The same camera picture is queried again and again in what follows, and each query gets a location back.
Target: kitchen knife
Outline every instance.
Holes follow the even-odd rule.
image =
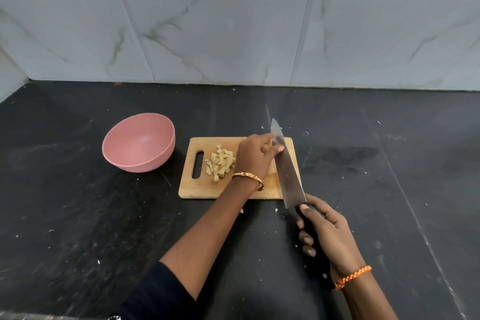
[[[295,207],[297,214],[302,217],[305,223],[304,230],[313,238],[312,247],[317,252],[315,257],[308,257],[307,262],[317,274],[321,287],[326,290],[332,290],[334,283],[330,276],[330,261],[320,246],[314,225],[300,211],[300,205],[302,204],[306,204],[314,210],[315,208],[311,206],[305,198],[302,184],[297,176],[295,166],[293,165],[289,150],[285,144],[282,128],[280,128],[279,123],[275,119],[272,119],[270,131],[275,135],[272,139],[273,144],[281,144],[285,148],[282,152],[275,155],[276,171],[278,180],[280,181],[280,188],[282,189],[285,208]]]

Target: tiled wall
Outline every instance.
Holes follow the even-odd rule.
[[[0,47],[0,81],[480,90],[480,0],[0,0]]]

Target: knife handle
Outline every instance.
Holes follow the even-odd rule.
[[[310,208],[316,210],[313,206],[311,206],[308,202],[305,202],[306,205],[308,205]],[[332,277],[330,275],[330,260],[328,259],[327,255],[324,253],[322,250],[322,247],[320,246],[320,242],[318,241],[318,234],[317,231],[315,230],[314,224],[307,219],[303,214],[302,211],[300,210],[300,206],[295,207],[295,211],[297,212],[298,215],[303,219],[303,223],[305,226],[303,227],[303,230],[307,232],[307,234],[313,238],[313,249],[317,252],[315,257],[308,257],[309,263],[311,263],[311,266],[314,266],[313,270],[315,275],[318,277],[320,281],[320,286],[324,290],[333,290],[335,287],[335,284],[332,281]]]

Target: cutting board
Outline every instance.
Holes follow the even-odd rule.
[[[180,181],[180,188],[178,195],[182,199],[216,199],[225,189],[225,186],[230,182],[233,170],[226,173],[220,181],[214,182],[213,175],[207,175],[205,160],[210,158],[212,152],[217,151],[217,145],[221,145],[227,151],[232,151],[233,156],[237,157],[237,150],[239,144],[245,140],[244,136],[207,136],[195,137],[190,139],[188,146],[187,157],[185,165],[183,166],[183,173]],[[293,147],[292,138],[285,138],[285,144],[288,152],[297,171],[297,176],[300,179],[299,168],[297,164],[297,156],[295,155],[295,148]],[[203,152],[203,162],[201,165],[201,174],[199,178],[192,178],[192,173],[195,166],[195,157],[197,153]],[[280,187],[279,176],[277,175],[277,168],[275,160],[272,161],[268,170],[267,177],[263,180],[265,187],[261,191],[255,191],[251,199],[274,199],[281,200],[282,189]]]

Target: food scrap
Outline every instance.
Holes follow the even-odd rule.
[[[235,161],[231,150],[222,149],[221,146],[216,147],[216,153],[212,152],[210,159],[206,159],[207,175],[213,175],[213,181],[218,182],[225,174],[230,172],[231,168],[235,168]]]

